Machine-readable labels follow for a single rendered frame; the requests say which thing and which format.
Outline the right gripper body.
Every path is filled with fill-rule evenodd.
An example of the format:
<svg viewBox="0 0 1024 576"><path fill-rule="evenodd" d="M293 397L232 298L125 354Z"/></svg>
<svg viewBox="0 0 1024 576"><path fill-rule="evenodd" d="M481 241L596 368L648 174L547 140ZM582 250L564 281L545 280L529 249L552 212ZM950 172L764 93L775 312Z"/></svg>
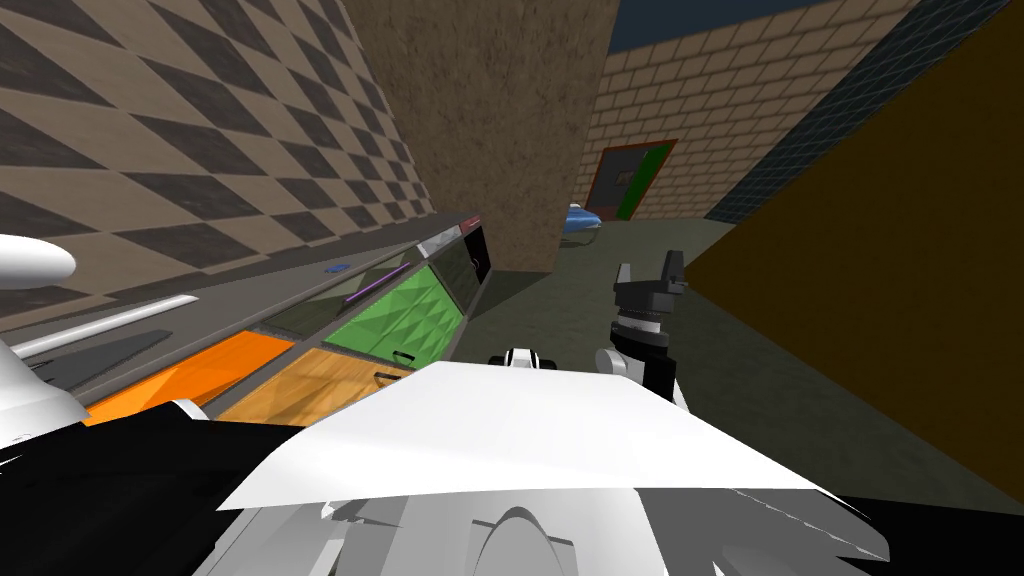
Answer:
<svg viewBox="0 0 1024 576"><path fill-rule="evenodd" d="M667 280L618 282L613 285L618 315L656 322L674 312L682 283Z"/></svg>

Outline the blue rounded seat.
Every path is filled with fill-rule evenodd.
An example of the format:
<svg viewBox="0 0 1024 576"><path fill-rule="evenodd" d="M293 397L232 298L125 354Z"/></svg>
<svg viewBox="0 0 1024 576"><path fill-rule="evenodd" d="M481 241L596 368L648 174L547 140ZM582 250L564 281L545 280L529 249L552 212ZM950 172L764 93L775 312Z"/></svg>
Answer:
<svg viewBox="0 0 1024 576"><path fill-rule="evenodd" d="M571 203L563 224L562 234L599 228L601 223L600 217L595 213L583 209L579 204Z"/></svg>

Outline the green door with grey panel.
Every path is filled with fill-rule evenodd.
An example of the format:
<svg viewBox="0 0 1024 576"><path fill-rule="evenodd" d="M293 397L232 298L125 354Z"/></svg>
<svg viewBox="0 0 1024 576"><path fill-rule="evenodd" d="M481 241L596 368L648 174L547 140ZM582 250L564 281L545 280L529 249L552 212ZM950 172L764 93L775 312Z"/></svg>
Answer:
<svg viewBox="0 0 1024 576"><path fill-rule="evenodd" d="M602 221L629 221L673 151L676 139L605 148L583 208Z"/></svg>

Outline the black appliance with silver top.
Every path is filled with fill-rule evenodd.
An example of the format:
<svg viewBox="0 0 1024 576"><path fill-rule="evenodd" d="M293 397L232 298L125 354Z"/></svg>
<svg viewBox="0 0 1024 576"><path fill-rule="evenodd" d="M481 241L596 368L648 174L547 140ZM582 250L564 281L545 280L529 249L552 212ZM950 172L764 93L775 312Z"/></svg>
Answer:
<svg viewBox="0 0 1024 576"><path fill-rule="evenodd" d="M468 316L490 273L490 256L481 217L473 215L417 244L422 257Z"/></svg>

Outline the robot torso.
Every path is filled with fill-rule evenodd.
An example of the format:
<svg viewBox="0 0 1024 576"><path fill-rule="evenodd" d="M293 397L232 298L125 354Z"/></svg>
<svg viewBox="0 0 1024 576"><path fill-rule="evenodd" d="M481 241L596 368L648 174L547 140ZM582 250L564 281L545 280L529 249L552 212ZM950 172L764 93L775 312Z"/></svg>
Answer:
<svg viewBox="0 0 1024 576"><path fill-rule="evenodd" d="M439 361L329 414L224 501L191 576L867 576L825 489L608 374Z"/></svg>

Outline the green drawer front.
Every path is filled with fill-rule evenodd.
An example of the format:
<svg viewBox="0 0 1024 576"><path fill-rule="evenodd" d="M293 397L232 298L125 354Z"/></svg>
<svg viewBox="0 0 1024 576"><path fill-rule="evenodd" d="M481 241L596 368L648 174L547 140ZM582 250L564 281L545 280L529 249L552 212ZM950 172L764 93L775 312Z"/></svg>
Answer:
<svg viewBox="0 0 1024 576"><path fill-rule="evenodd" d="M421 369L443 356L463 314L425 266L325 338L327 344ZM398 361L398 349L416 357Z"/></svg>

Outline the dark glass cupboard door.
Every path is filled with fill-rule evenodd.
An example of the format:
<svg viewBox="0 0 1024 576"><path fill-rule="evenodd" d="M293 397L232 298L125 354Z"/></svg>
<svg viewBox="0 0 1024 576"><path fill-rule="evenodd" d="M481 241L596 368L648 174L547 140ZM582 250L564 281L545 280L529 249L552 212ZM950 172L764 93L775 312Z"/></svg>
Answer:
<svg viewBox="0 0 1024 576"><path fill-rule="evenodd" d="M346 314L350 308L393 283L406 270L414 268L422 260L423 257L417 247L409 248L399 255L354 274L330 289L264 319L253 329L259 333L293 342L305 340ZM378 286L372 292L364 294L359 299L349 303L345 302L345 299L354 292L403 263L409 263L409 266L393 277L390 282Z"/></svg>

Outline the light wood drawer front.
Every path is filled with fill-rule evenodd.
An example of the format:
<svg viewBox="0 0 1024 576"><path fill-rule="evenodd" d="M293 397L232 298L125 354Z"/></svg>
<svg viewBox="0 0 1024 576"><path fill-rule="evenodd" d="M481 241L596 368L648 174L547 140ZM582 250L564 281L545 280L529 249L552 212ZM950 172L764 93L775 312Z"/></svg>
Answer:
<svg viewBox="0 0 1024 576"><path fill-rule="evenodd" d="M309 349L218 419L228 422L308 426L383 388L375 372L407 376L408 367L395 367L327 349Z"/></svg>

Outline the orange cupboard front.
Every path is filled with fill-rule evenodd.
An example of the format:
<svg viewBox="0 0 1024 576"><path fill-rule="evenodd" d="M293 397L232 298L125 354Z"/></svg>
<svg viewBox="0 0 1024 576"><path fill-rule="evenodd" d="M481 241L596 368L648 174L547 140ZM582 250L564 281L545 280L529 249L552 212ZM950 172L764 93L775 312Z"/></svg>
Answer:
<svg viewBox="0 0 1024 576"><path fill-rule="evenodd" d="M239 332L94 403L87 408L84 424L95 425L178 399L202 406L292 346L276 337Z"/></svg>

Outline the dark grey sink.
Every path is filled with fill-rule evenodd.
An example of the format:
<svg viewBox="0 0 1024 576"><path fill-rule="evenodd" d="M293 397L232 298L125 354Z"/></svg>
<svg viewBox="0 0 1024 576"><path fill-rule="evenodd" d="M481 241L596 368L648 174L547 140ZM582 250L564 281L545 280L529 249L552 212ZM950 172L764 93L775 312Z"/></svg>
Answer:
<svg viewBox="0 0 1024 576"><path fill-rule="evenodd" d="M30 365L30 369L43 382L61 390L71 392L166 340L171 335L172 332L168 330L152 330L86 349L71 352L45 362Z"/></svg>

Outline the white bar faucet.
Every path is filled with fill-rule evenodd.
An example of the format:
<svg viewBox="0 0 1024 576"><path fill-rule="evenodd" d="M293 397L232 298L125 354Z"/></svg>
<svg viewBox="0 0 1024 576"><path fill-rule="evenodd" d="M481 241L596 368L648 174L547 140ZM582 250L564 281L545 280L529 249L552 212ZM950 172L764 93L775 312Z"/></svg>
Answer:
<svg viewBox="0 0 1024 576"><path fill-rule="evenodd" d="M56 349L84 339L122 328L129 324L179 308L198 300L191 295L176 295L143 306L130 308L119 314L100 318L85 324L65 329L46 336L23 342L12 346L13 354L27 359L52 349Z"/></svg>

